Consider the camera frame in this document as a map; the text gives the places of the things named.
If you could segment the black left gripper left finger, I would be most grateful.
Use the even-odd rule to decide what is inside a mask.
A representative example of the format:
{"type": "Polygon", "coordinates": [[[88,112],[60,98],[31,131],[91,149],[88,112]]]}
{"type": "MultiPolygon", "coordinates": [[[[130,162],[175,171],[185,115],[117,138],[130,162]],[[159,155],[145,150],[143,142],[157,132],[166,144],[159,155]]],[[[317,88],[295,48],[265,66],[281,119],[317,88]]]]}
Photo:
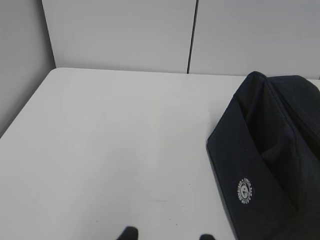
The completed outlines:
{"type": "Polygon", "coordinates": [[[138,240],[138,229],[134,226],[127,226],[117,240],[138,240]]]}

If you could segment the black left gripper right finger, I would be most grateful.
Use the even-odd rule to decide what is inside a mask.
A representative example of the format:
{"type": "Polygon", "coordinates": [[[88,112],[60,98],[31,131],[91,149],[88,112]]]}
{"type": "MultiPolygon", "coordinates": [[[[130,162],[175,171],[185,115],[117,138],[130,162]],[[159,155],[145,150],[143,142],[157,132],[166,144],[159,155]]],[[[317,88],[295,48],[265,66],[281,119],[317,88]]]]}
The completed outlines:
{"type": "Polygon", "coordinates": [[[215,238],[211,234],[205,233],[199,237],[199,240],[215,240],[215,238]]]}

